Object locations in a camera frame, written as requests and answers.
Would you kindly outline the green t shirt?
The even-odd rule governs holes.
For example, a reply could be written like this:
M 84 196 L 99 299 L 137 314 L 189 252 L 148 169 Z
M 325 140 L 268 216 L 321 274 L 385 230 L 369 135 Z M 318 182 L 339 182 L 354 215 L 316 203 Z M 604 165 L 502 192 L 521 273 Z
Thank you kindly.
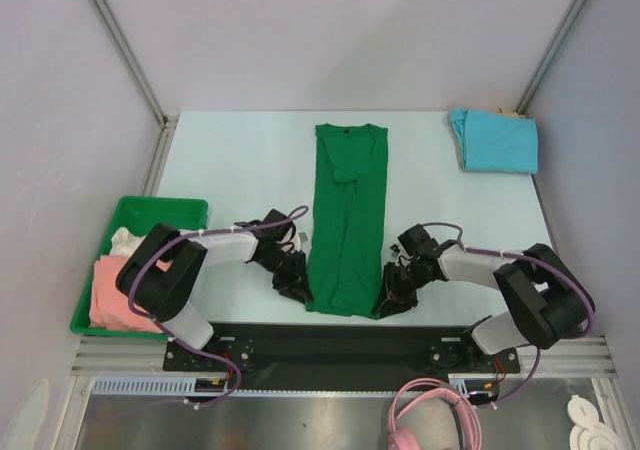
M 321 124 L 316 131 L 309 311 L 376 319 L 382 281 L 388 130 Z

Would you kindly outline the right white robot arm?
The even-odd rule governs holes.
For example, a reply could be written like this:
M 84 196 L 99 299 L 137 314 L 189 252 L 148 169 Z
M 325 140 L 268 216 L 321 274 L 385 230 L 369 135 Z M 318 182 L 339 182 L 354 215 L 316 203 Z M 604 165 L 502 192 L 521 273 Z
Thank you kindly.
M 595 304 L 564 262 L 546 244 L 523 251 L 490 250 L 455 239 L 438 242 L 430 225 L 416 224 L 392 247 L 395 259 L 383 268 L 372 313 L 379 318 L 401 314 L 418 304 L 417 292 L 433 282 L 467 282 L 498 291 L 507 306 L 465 331 L 463 363 L 484 371 L 498 353 L 533 346 L 547 350 L 564 338 L 580 338 L 593 323 Z

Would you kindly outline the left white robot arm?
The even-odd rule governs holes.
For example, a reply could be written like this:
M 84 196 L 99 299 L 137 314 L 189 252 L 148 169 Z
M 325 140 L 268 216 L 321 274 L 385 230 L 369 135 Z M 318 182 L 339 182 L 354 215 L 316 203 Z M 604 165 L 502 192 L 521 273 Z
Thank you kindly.
M 306 205 L 288 215 L 272 209 L 261 220 L 198 231 L 159 223 L 118 273 L 116 288 L 127 297 L 134 314 L 182 342 L 187 359 L 197 368 L 210 369 L 220 360 L 221 346 L 212 339 L 212 324 L 191 303 L 201 269 L 255 263 L 271 274 L 272 288 L 279 295 L 311 303 L 306 254 L 295 225 L 308 211 Z

